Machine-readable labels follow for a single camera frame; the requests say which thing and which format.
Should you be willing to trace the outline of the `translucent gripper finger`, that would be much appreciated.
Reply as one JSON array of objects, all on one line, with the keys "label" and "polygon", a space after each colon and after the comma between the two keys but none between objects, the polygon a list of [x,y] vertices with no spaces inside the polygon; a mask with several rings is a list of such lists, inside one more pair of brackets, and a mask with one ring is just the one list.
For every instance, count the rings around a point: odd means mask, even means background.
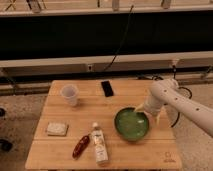
[{"label": "translucent gripper finger", "polygon": [[144,104],[140,104],[137,107],[135,107],[134,112],[144,112]]},{"label": "translucent gripper finger", "polygon": [[156,124],[156,125],[159,125],[159,124],[160,124],[160,120],[161,120],[161,115],[157,115],[157,116],[155,117],[155,124]]}]

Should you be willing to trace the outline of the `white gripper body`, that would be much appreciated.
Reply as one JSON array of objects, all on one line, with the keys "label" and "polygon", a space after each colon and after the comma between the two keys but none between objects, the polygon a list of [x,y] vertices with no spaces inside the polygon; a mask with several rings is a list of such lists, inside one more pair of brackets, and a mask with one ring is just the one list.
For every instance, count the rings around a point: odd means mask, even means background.
[{"label": "white gripper body", "polygon": [[151,114],[152,116],[157,116],[160,113],[163,105],[163,101],[157,99],[153,95],[149,95],[144,101],[143,109],[145,112]]}]

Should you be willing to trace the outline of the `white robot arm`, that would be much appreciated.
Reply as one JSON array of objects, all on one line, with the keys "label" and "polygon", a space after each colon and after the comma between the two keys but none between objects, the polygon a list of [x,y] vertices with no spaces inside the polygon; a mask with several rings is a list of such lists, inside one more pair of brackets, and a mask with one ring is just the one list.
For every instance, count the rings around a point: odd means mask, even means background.
[{"label": "white robot arm", "polygon": [[149,88],[149,96],[135,108],[156,117],[164,104],[168,104],[208,135],[213,137],[213,109],[188,99],[177,92],[179,84],[175,79],[155,81]]}]

